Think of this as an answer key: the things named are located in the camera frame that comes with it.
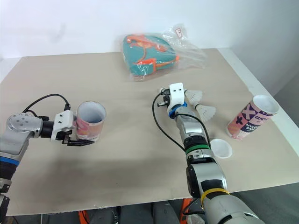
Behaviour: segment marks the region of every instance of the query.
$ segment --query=table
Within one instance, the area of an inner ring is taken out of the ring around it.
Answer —
[[[242,141],[226,135],[225,126],[252,94],[227,63],[232,55],[226,55],[226,61],[217,49],[205,52],[209,59],[204,69],[175,71],[137,83],[129,81],[120,53],[22,58],[0,84],[1,124],[50,93],[64,95],[73,111],[83,101],[99,101],[107,110],[107,119],[100,141],[86,147],[31,139],[12,179],[7,215],[189,197],[185,154],[158,130],[150,108],[158,89],[176,82],[190,90],[202,90],[202,104],[217,108],[206,126],[210,138],[227,140],[233,148],[230,158],[218,160],[230,192],[298,182],[296,139],[289,136],[287,140],[273,121]],[[33,107],[51,120],[63,108],[63,101],[55,97]],[[180,142],[178,129],[167,117],[166,109],[156,111],[161,126]],[[258,133],[263,132],[267,135],[261,139]]]

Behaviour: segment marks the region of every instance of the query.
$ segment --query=cylindrical container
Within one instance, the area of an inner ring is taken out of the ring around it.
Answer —
[[[77,138],[97,141],[106,117],[105,108],[98,102],[86,101],[77,109]]]
[[[256,95],[226,127],[227,134],[233,139],[242,140],[245,136],[264,124],[279,110],[274,99]]]

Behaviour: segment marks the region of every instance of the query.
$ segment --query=blue ring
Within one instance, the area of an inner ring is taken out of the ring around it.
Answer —
[[[19,163],[20,163],[17,160],[13,160],[13,159],[10,159],[10,158],[7,158],[7,157],[3,157],[3,156],[0,156],[0,162],[8,162],[8,163],[14,164],[16,166],[18,166]]]
[[[175,112],[179,107],[182,107],[182,106],[187,107],[188,105],[187,105],[186,102],[184,102],[184,104],[176,106],[175,108],[173,108],[173,109],[168,113],[168,116],[171,118],[172,115],[174,114],[174,112]]]

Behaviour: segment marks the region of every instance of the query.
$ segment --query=white plastic bracket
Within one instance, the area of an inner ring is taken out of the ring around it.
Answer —
[[[56,140],[57,133],[60,131],[69,131],[72,129],[74,114],[72,111],[67,110],[62,113],[56,114],[54,120],[51,141]]]
[[[184,87],[182,83],[174,83],[169,85],[169,90],[170,90],[170,103],[167,108],[168,113],[175,105],[184,104],[184,100],[185,100]]]

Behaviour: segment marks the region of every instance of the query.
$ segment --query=badminton shuttlecock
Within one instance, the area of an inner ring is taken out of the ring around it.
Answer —
[[[216,113],[216,108],[213,106],[203,106],[201,104],[197,104],[194,106],[194,108],[197,110],[200,120],[203,122],[211,119]]]
[[[186,90],[185,96],[187,97],[190,104],[193,106],[197,105],[202,98],[202,91],[200,90]]]

